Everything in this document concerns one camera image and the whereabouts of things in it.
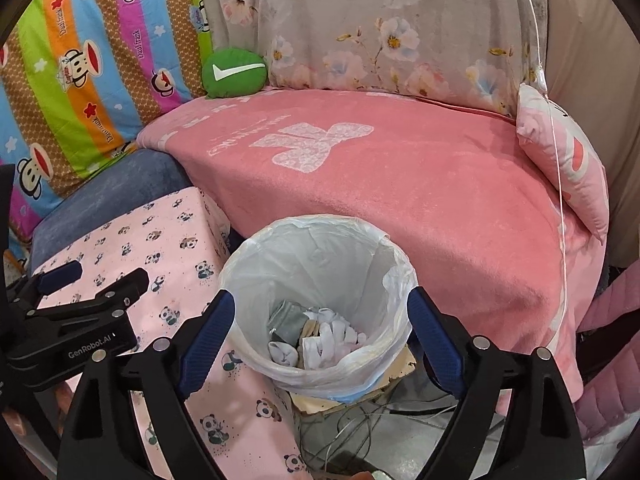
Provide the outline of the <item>green round cushion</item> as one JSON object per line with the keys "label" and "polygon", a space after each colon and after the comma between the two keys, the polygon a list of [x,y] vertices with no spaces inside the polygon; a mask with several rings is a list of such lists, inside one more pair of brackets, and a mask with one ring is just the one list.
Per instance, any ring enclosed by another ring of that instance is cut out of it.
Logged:
{"label": "green round cushion", "polygon": [[239,48],[215,51],[202,66],[203,87],[209,99],[251,96],[265,87],[267,79],[264,59]]}

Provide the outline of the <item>pink quilted chair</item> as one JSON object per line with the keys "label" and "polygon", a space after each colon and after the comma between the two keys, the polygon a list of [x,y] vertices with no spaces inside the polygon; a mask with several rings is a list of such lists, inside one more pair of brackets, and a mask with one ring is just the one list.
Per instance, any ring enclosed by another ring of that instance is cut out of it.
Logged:
{"label": "pink quilted chair", "polygon": [[594,298],[578,330],[584,393],[575,412],[585,441],[606,434],[639,411],[639,263]]}

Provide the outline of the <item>blue grey cushion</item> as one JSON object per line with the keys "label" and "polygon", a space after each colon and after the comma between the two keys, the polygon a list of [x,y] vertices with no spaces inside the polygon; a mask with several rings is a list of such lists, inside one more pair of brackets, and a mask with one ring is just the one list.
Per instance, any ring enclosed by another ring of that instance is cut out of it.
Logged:
{"label": "blue grey cushion", "polygon": [[38,224],[32,234],[30,267],[38,268],[102,224],[191,184],[182,166],[166,153],[142,148],[125,156]]}

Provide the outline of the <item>white sock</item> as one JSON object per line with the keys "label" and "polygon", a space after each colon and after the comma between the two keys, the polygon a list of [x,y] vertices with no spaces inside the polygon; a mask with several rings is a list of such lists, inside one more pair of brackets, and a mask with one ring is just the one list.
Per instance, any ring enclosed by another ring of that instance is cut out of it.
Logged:
{"label": "white sock", "polygon": [[273,363],[280,366],[296,367],[299,357],[297,349],[284,341],[269,341],[268,351]]}

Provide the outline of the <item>pink white small pillow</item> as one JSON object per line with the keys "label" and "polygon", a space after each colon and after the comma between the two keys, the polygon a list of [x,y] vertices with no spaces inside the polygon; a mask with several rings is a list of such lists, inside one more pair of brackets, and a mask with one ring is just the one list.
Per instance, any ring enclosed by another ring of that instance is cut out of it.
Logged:
{"label": "pink white small pillow", "polygon": [[610,206],[604,165],[578,123],[529,84],[518,88],[518,144],[587,230],[603,243]]}

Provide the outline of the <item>white cloth glove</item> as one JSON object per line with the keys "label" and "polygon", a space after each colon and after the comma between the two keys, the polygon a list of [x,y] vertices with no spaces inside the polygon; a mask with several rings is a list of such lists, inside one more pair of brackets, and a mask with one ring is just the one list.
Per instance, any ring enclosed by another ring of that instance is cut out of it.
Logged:
{"label": "white cloth glove", "polygon": [[306,310],[310,320],[318,321],[320,339],[318,350],[301,354],[297,343],[298,363],[303,370],[324,370],[336,365],[345,356],[364,346],[368,340],[366,333],[358,332],[344,316],[329,308],[317,311]]}

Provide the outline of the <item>pink towel blanket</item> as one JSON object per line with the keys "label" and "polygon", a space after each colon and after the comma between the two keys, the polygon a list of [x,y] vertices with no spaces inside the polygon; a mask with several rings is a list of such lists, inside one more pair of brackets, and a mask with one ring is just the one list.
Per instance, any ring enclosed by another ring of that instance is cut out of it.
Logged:
{"label": "pink towel blanket", "polygon": [[374,224],[444,312],[500,348],[549,347],[582,395],[576,330],[604,248],[508,120],[378,92],[267,90],[192,100],[137,141],[175,157],[243,236],[303,214]]}

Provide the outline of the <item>white lined trash bin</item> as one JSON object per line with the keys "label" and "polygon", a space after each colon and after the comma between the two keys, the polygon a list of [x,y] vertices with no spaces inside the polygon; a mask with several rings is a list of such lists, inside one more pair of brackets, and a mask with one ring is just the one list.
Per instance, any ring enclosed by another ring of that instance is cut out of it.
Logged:
{"label": "white lined trash bin", "polygon": [[[418,278],[390,237],[357,218],[312,214],[272,222],[244,240],[218,275],[230,292],[233,349],[289,392],[352,403],[373,391],[411,332],[407,300]],[[367,342],[336,365],[300,370],[271,361],[267,322],[282,300],[344,316]]]}

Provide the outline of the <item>grey floral quilt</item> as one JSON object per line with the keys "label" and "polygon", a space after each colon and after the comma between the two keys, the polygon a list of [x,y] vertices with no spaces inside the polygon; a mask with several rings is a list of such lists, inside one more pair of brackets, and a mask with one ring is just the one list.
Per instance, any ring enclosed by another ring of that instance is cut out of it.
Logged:
{"label": "grey floral quilt", "polygon": [[204,0],[218,48],[290,89],[397,93],[506,117],[546,55],[547,0]]}

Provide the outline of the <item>tan stocking cloth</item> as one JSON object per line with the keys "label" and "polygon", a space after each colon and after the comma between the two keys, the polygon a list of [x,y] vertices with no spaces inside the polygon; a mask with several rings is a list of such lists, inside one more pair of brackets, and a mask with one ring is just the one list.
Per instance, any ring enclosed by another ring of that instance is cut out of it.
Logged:
{"label": "tan stocking cloth", "polygon": [[318,350],[318,344],[321,342],[320,326],[321,324],[315,320],[308,320],[305,323],[298,341],[299,352],[301,354]]}

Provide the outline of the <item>colourful striped monkey quilt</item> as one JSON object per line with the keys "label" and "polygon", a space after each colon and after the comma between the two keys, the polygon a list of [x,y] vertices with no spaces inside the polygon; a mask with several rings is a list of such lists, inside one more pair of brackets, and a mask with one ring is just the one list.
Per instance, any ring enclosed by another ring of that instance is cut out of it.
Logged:
{"label": "colourful striped monkey quilt", "polygon": [[203,0],[32,0],[1,48],[1,159],[16,170],[9,251],[155,118],[204,94]]}

